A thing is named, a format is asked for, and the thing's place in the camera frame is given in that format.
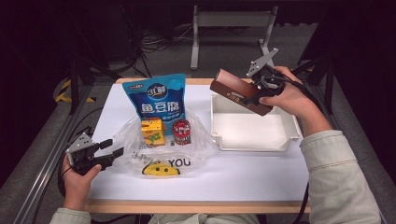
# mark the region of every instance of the yellow box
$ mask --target yellow box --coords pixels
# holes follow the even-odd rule
[[[161,119],[142,120],[142,134],[148,147],[165,145],[163,129],[163,121]]]

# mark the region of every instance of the metal rail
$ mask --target metal rail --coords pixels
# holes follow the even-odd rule
[[[81,95],[79,97],[80,102],[84,102],[84,99],[89,97],[92,90],[92,86],[84,86],[81,88]],[[29,219],[39,206],[39,201],[42,195],[45,193],[46,186],[50,181],[51,174],[55,172],[57,160],[62,156],[62,148],[66,145],[67,137],[73,130],[73,125],[76,123],[78,115],[81,112],[83,104],[79,104],[73,115],[69,115],[64,126],[62,127],[61,133],[57,138],[55,145],[53,146],[43,168],[39,172],[35,183],[33,184],[28,196],[26,197],[20,212],[17,214],[14,224],[29,223]]]

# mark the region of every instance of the blue snack bag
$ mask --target blue snack bag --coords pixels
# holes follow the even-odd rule
[[[165,125],[165,135],[172,135],[172,125],[186,118],[184,90],[186,76],[173,74],[122,83],[140,119],[159,118]]]

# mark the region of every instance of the clear plastic bag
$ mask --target clear plastic bag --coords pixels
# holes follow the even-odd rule
[[[114,136],[115,144],[124,147],[124,154],[114,161],[114,165],[126,164],[144,176],[183,175],[201,167],[219,148],[188,108],[186,116],[191,126],[191,143],[184,146],[176,144],[173,136],[166,136],[165,146],[147,147],[141,133],[141,119],[135,117],[128,121]]]

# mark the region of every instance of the red jar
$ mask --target red jar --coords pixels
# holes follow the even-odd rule
[[[184,146],[191,143],[191,127],[186,119],[179,119],[172,125],[175,142]]]

